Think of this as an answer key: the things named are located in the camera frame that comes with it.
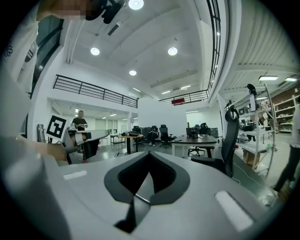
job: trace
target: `black desk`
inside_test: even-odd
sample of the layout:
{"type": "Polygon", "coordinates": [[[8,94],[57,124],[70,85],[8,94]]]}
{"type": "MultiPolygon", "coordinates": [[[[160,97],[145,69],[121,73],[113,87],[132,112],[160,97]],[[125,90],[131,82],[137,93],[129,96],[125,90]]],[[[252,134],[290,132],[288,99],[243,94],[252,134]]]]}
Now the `black desk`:
{"type": "Polygon", "coordinates": [[[187,147],[195,146],[200,148],[208,148],[207,149],[207,155],[209,158],[211,158],[211,152],[210,149],[214,149],[215,145],[217,143],[217,139],[213,136],[207,136],[204,138],[193,138],[188,136],[180,136],[173,141],[172,143],[172,155],[175,156],[175,147],[179,146],[182,147],[182,156],[187,158],[188,157],[188,150],[187,147]]]}

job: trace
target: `man in black shirt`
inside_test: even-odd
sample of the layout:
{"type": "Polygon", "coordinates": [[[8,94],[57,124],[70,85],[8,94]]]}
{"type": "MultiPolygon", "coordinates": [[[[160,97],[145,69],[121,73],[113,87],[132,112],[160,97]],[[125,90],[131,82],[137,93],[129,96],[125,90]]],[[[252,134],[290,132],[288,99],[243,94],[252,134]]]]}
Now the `man in black shirt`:
{"type": "Polygon", "coordinates": [[[88,127],[87,122],[83,118],[83,111],[81,111],[81,110],[78,113],[78,118],[74,118],[72,123],[76,124],[78,131],[84,131],[84,127],[86,127],[86,128],[88,127]]]}

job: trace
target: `air vent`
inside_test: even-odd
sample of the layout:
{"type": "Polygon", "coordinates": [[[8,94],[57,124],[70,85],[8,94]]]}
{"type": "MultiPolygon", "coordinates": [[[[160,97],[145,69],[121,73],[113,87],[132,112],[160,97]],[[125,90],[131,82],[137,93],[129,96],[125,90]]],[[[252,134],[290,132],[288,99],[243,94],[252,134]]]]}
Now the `air vent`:
{"type": "Polygon", "coordinates": [[[108,35],[111,36],[111,35],[117,30],[118,27],[119,27],[119,25],[116,24],[116,25],[109,31],[108,35]]]}

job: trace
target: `ceiling light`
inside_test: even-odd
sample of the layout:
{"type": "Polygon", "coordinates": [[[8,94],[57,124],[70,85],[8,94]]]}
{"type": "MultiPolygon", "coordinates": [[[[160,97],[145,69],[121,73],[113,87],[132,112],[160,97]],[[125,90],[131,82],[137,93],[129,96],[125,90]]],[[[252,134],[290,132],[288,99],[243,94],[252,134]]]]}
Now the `ceiling light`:
{"type": "Polygon", "coordinates": [[[177,52],[178,52],[178,50],[177,50],[176,47],[171,47],[171,48],[169,49],[169,51],[168,51],[169,55],[171,55],[171,56],[176,55],[177,52]]]}
{"type": "Polygon", "coordinates": [[[278,79],[277,76],[260,76],[259,77],[260,81],[275,81],[277,79],[278,79]]]}
{"type": "Polygon", "coordinates": [[[128,5],[133,10],[139,10],[144,6],[144,1],[143,0],[130,0],[128,5]]]}
{"type": "Polygon", "coordinates": [[[191,85],[188,85],[188,86],[185,86],[185,87],[182,87],[181,90],[185,90],[187,88],[189,88],[191,85]]]}
{"type": "Polygon", "coordinates": [[[136,75],[136,71],[131,70],[131,71],[129,71],[129,74],[132,75],[132,76],[135,76],[136,75]]]}
{"type": "Polygon", "coordinates": [[[199,110],[195,110],[195,111],[189,111],[187,113],[195,113],[195,112],[198,112],[199,110]]]}
{"type": "Polygon", "coordinates": [[[297,78],[290,78],[290,77],[288,77],[285,80],[288,81],[288,82],[295,82],[295,81],[297,81],[297,78]]]}
{"type": "Polygon", "coordinates": [[[100,54],[100,51],[96,47],[93,47],[91,48],[90,53],[93,54],[94,56],[98,56],[100,54]]]}

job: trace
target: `black metal railing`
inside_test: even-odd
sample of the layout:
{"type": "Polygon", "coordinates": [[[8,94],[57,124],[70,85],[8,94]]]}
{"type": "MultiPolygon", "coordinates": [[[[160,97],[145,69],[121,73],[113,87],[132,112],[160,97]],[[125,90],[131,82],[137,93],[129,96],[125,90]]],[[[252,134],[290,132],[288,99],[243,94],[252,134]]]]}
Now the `black metal railing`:
{"type": "Polygon", "coordinates": [[[74,78],[56,75],[53,89],[60,89],[76,94],[99,98],[130,107],[137,108],[137,100],[99,86],[82,82],[74,78]]]}
{"type": "Polygon", "coordinates": [[[202,91],[182,94],[182,95],[179,95],[179,96],[162,99],[162,100],[160,100],[160,102],[167,103],[167,104],[172,104],[173,100],[177,100],[177,99],[181,99],[181,98],[184,98],[184,102],[179,103],[179,104],[175,104],[175,105],[181,105],[181,104],[187,104],[187,103],[200,102],[200,101],[207,100],[208,99],[208,92],[207,92],[207,90],[202,90],[202,91]]]}
{"type": "Polygon", "coordinates": [[[221,43],[221,19],[217,0],[206,0],[210,12],[211,28],[212,28],[212,61],[210,71],[210,81],[208,85],[208,94],[210,94],[212,85],[215,81],[220,57],[220,43],[221,43]]]}

